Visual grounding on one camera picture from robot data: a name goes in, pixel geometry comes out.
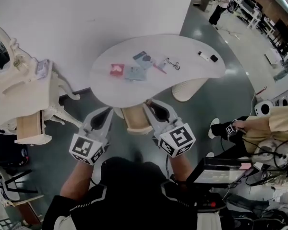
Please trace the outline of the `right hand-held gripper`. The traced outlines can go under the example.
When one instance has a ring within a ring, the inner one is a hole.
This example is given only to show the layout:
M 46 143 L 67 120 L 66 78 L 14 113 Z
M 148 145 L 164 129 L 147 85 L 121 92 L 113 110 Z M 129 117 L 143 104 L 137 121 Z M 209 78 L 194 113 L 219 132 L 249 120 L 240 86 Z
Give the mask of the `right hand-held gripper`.
M 144 103 L 144 112 L 154 129 L 153 140 L 170 157 L 188 151 L 196 141 L 188 123 L 184 123 L 174 108 L 160 100 L 151 100 L 151 107 Z

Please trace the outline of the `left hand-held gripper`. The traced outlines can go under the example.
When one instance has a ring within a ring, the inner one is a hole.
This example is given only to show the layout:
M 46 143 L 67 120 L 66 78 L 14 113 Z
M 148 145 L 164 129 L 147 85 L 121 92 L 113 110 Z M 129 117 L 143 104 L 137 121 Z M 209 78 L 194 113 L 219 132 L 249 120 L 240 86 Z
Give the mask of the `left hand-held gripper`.
M 69 153 L 78 161 L 94 165 L 106 153 L 113 116 L 111 107 L 102 107 L 89 113 L 77 134 L 72 137 Z

